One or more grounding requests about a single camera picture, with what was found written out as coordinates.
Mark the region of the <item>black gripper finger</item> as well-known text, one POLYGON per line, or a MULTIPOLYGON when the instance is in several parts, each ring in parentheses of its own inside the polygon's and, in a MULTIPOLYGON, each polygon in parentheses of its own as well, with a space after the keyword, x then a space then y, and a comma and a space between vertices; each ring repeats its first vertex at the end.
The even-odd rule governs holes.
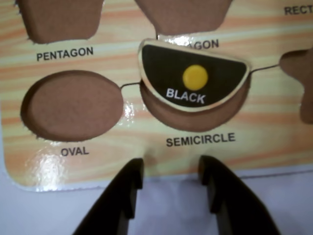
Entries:
POLYGON ((126 163, 100 195, 75 235, 126 235, 135 217, 137 191, 143 188, 144 161, 126 163))
POLYGON ((199 179, 207 187, 209 209, 220 235, 279 235, 267 208, 254 192, 218 159, 202 155, 199 179))

